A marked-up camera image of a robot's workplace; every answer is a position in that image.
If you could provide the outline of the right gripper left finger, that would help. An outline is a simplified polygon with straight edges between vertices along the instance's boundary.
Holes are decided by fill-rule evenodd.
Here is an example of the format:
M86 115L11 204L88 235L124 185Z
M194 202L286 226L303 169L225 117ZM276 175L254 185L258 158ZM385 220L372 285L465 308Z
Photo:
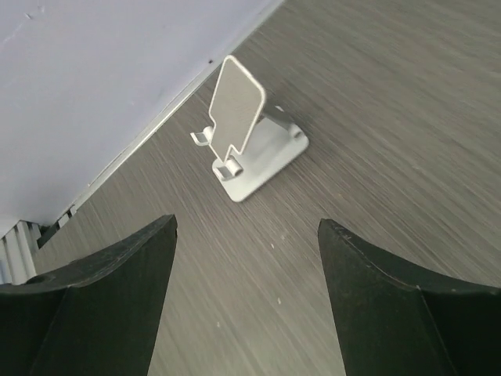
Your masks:
M2 285L2 374L147 374L177 229L163 215L84 258Z

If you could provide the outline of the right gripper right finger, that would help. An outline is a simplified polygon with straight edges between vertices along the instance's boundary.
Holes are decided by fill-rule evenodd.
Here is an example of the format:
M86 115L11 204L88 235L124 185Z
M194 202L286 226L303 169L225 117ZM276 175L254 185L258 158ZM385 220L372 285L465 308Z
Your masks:
M499 374L497 287L418 266L331 219L318 243L346 374Z

